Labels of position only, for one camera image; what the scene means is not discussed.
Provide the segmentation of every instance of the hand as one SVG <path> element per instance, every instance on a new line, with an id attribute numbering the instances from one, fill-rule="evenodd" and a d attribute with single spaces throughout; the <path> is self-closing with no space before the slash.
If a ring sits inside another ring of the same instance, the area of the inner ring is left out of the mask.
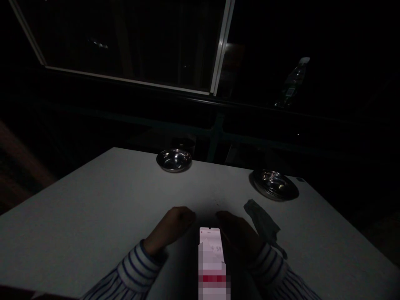
<path id="1" fill-rule="evenodd" d="M 251 260 L 261 251 L 263 240 L 245 219 L 227 211 L 219 211 L 215 215 L 222 234 L 245 259 Z"/>
<path id="2" fill-rule="evenodd" d="M 185 206 L 171 208 L 144 240 L 146 252 L 155 255 L 165 246 L 172 244 L 185 233 L 195 219 L 196 214 Z"/>

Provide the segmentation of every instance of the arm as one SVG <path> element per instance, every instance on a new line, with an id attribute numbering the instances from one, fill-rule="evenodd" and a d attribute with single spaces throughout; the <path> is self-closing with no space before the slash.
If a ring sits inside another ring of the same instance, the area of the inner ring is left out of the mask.
<path id="1" fill-rule="evenodd" d="M 276 300 L 320 300 L 287 262 L 261 240 L 245 219 L 229 212 L 218 212 L 217 218 L 222 233 L 242 256 L 261 295 Z"/>
<path id="2" fill-rule="evenodd" d="M 81 299 L 144 299 L 165 262 L 163 249 L 180 238 L 194 220 L 195 213 L 187 207 L 170 209 L 151 234 Z"/>

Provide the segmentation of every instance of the sleeve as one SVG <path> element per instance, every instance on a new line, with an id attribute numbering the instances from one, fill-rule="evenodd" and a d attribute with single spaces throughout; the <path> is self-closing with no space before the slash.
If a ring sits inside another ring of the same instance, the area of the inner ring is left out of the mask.
<path id="1" fill-rule="evenodd" d="M 259 289 L 275 300 L 320 300 L 321 298 L 296 275 L 287 262 L 265 244 L 248 265 Z"/>
<path id="2" fill-rule="evenodd" d="M 118 266 L 100 280 L 81 300 L 144 299 L 154 283 L 165 255 L 149 256 L 140 241 Z"/>

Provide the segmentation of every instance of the plastic bottle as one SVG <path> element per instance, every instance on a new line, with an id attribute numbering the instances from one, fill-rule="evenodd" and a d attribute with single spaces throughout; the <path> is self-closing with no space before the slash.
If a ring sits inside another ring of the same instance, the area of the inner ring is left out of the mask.
<path id="1" fill-rule="evenodd" d="M 275 106 L 285 108 L 292 104 L 293 98 L 296 96 L 297 90 L 303 82 L 305 69 L 309 61 L 309 57 L 300 59 L 299 65 L 286 78 L 280 98 L 275 102 Z"/>

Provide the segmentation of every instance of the stainless steel bowl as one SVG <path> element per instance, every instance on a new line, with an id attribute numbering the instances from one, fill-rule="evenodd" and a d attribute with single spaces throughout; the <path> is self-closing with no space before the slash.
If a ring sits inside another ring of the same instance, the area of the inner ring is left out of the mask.
<path id="1" fill-rule="evenodd" d="M 157 164 L 168 172 L 181 172 L 190 167 L 192 156 L 180 149 L 169 149 L 157 155 Z"/>
<path id="2" fill-rule="evenodd" d="M 254 170 L 253 181 L 257 190 L 275 201 L 293 200 L 299 196 L 299 190 L 286 176 L 271 170 Z"/>

